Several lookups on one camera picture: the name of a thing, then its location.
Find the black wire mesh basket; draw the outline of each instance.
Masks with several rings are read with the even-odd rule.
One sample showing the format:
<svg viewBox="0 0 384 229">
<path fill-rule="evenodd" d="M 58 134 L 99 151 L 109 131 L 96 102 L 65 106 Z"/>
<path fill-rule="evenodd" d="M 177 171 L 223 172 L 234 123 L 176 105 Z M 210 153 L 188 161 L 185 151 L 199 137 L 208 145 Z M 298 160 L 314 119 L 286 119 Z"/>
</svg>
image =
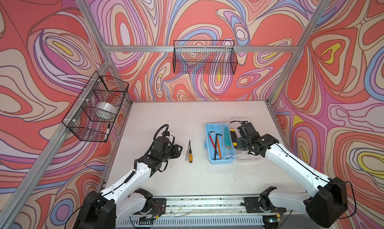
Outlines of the black wire mesh basket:
<svg viewBox="0 0 384 229">
<path fill-rule="evenodd" d="M 235 74 L 237 57 L 233 40 L 173 41 L 175 74 Z"/>
<path fill-rule="evenodd" d="M 81 141 L 108 141 L 123 99 L 128 92 L 128 86 L 128 83 L 118 78 L 98 75 L 74 116 L 63 120 L 64 125 Z"/>
</svg>

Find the screwdriver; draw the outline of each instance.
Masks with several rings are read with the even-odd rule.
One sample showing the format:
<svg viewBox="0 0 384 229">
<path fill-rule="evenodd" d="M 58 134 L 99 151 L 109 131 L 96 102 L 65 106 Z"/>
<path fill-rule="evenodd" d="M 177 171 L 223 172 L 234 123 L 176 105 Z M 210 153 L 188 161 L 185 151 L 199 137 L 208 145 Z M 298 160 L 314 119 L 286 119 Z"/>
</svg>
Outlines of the screwdriver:
<svg viewBox="0 0 384 229">
<path fill-rule="evenodd" d="M 189 162 L 192 162 L 191 140 L 189 140 Z"/>
</svg>

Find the aluminum frame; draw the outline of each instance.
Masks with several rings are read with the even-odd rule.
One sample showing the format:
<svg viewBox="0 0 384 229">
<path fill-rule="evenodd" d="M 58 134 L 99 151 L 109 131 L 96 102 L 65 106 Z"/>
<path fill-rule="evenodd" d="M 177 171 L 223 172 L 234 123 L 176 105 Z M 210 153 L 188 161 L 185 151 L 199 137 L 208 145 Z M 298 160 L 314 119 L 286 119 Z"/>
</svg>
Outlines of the aluminum frame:
<svg viewBox="0 0 384 229">
<path fill-rule="evenodd" d="M 172 52 L 173 46 L 110 46 L 106 45 L 98 27 L 96 26 L 94 17 L 91 13 L 89 5 L 86 0 L 75 0 L 79 6 L 81 13 L 84 15 L 84 19 L 86 24 L 91 30 L 96 43 L 105 59 L 103 65 L 100 67 L 99 74 L 105 75 L 108 71 L 108 68 L 111 68 L 111 73 L 113 76 L 120 78 L 118 70 L 114 63 L 112 63 L 112 59 L 110 57 L 111 52 Z M 288 76 L 288 73 L 293 68 L 295 61 L 297 60 L 301 50 L 304 48 L 306 41 L 309 39 L 310 34 L 313 32 L 315 26 L 317 25 L 318 20 L 323 15 L 326 7 L 328 6 L 331 0 L 320 0 L 317 5 L 314 14 L 310 18 L 308 25 L 305 27 L 303 34 L 301 35 L 298 44 L 296 46 L 235 46 L 235 52 L 291 52 L 293 56 L 290 57 L 290 60 L 287 61 L 286 67 L 283 69 L 283 72 L 280 74 L 278 80 L 274 84 L 271 93 L 268 96 L 267 101 L 270 101 L 271 98 L 275 97 L 275 94 L 278 92 L 277 89 L 284 83 L 285 78 Z M 129 110 L 127 112 L 126 118 L 124 119 L 126 123 L 128 114 L 130 112 L 132 102 L 129 98 L 126 99 L 126 102 L 129 105 Z M 78 105 L 81 104 L 79 101 L 76 102 L 75 109 Z M 273 111 L 271 111 L 271 107 L 267 104 L 268 109 L 270 110 L 271 115 Z M 125 124 L 122 125 L 121 131 L 124 130 Z M 33 192 L 37 183 L 40 181 L 42 175 L 45 173 L 47 167 L 50 165 L 53 160 L 55 154 L 59 150 L 60 146 L 64 142 L 65 138 L 68 136 L 69 130 L 61 123 L 58 130 L 55 132 L 47 146 L 44 148 L 40 156 L 37 158 L 31 169 L 28 171 L 27 175 L 23 178 L 20 185 L 16 188 L 15 192 L 12 194 L 11 198 L 8 199 L 5 204 L 3 210 L 0 212 L 0 229 L 7 229 L 12 226 L 14 220 L 18 216 L 19 212 L 22 210 L 29 196 Z M 119 141 L 121 136 L 119 136 L 118 140 L 115 142 L 116 149 L 118 148 Z"/>
</svg>

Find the toolbox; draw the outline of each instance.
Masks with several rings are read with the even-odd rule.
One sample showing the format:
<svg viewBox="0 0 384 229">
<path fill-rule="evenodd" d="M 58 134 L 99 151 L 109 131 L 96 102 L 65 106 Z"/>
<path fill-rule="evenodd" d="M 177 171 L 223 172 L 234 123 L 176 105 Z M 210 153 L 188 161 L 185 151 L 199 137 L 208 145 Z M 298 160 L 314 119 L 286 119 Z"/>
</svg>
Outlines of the toolbox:
<svg viewBox="0 0 384 229">
<path fill-rule="evenodd" d="M 208 123 L 205 125 L 205 143 L 204 143 L 204 148 L 207 149 L 208 151 L 208 157 L 209 157 L 209 162 L 211 164 L 228 164 L 233 162 L 236 159 L 236 151 L 235 148 L 233 147 L 232 140 L 229 136 L 230 140 L 230 145 L 231 149 L 227 148 L 224 145 L 224 140 L 225 140 L 225 133 L 224 130 L 225 128 L 228 128 L 228 123 Z M 222 158 L 220 159 L 219 155 L 216 155 L 216 160 L 215 160 L 215 148 L 214 145 L 212 145 L 212 141 L 209 138 L 209 135 L 211 135 L 213 143 L 215 143 L 216 139 L 216 133 L 221 134 L 222 136 L 217 137 L 217 143 L 220 145 L 220 151 Z"/>
</svg>

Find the psychedelic wallpaper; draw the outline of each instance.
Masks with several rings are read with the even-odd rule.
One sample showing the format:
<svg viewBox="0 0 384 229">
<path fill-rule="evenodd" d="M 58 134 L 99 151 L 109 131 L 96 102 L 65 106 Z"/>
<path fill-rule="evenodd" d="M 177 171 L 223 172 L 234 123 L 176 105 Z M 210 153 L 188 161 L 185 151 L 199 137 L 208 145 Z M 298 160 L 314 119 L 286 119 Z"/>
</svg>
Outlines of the psychedelic wallpaper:
<svg viewBox="0 0 384 229">
<path fill-rule="evenodd" d="M 109 45 L 233 39 L 296 45 L 319 0 L 87 0 Z M 140 100 L 264 100 L 288 53 L 239 52 L 235 75 L 174 75 L 173 53 L 114 53 L 129 96 Z"/>
<path fill-rule="evenodd" d="M 0 0 L 0 209 L 103 61 L 74 0 Z M 59 224 L 97 187 L 126 111 L 108 143 L 68 136 L 14 228 Z"/>
<path fill-rule="evenodd" d="M 353 184 L 339 228 L 384 228 L 383 28 L 384 0 L 332 0 L 273 103 L 293 153 Z"/>
</svg>

